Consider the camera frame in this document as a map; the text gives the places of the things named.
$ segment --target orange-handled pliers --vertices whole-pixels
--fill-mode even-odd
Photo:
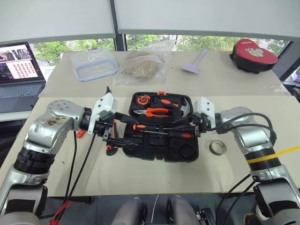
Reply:
[[[147,108],[147,109],[138,109],[133,111],[136,114],[144,114],[146,117],[167,117],[168,115],[156,115],[154,113],[168,113],[168,109],[164,108]]]

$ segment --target tool kit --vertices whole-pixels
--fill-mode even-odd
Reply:
[[[132,97],[129,114],[139,124],[126,125],[124,139],[138,143],[123,148],[127,156],[166,162],[191,162],[198,158],[198,140],[189,125],[191,119],[176,122],[193,114],[188,96],[163,91],[137,92]]]

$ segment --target purple plastic spatula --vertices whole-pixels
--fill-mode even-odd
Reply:
[[[199,55],[199,57],[197,58],[196,62],[195,62],[193,65],[183,65],[183,66],[181,67],[181,69],[185,69],[185,70],[190,71],[190,72],[193,72],[193,73],[195,73],[195,74],[200,73],[200,69],[197,67],[197,65],[198,65],[200,59],[206,54],[207,51],[208,51],[208,49],[205,48],[205,49],[201,52],[201,54]]]

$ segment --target window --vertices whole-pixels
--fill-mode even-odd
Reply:
[[[53,41],[30,44],[30,47],[46,80],[59,63],[61,55],[66,51],[88,51],[98,48],[108,48],[114,51],[112,38]]]
[[[233,46],[241,37],[191,36],[191,35],[126,35],[127,49],[133,51],[157,41],[174,40],[173,51],[201,51],[208,48],[211,51],[232,51]],[[287,46],[288,41],[251,38],[261,48],[268,49],[279,55]]]

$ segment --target red lid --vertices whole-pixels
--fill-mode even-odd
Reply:
[[[274,64],[278,61],[276,55],[245,38],[236,43],[235,51],[238,56],[254,62]]]

